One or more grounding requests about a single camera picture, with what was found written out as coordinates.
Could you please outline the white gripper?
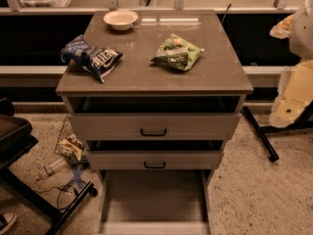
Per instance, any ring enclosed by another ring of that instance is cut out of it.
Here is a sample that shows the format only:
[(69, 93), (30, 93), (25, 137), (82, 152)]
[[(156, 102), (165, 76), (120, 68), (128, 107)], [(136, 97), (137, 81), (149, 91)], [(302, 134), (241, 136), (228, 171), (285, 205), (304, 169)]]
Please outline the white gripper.
[(276, 99), (271, 109), (269, 123), (285, 128), (299, 118), (313, 101), (313, 61), (299, 63), (282, 76), (281, 99)]

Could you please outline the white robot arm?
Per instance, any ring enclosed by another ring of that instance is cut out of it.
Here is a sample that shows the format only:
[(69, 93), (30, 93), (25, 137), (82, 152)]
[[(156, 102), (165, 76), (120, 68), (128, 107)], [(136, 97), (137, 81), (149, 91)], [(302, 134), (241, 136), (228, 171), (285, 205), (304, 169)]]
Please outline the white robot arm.
[(313, 0), (277, 23), (270, 35), (287, 38), (290, 51), (300, 58), (293, 68), (285, 68), (278, 86), (269, 122), (278, 128), (295, 123), (313, 101)]

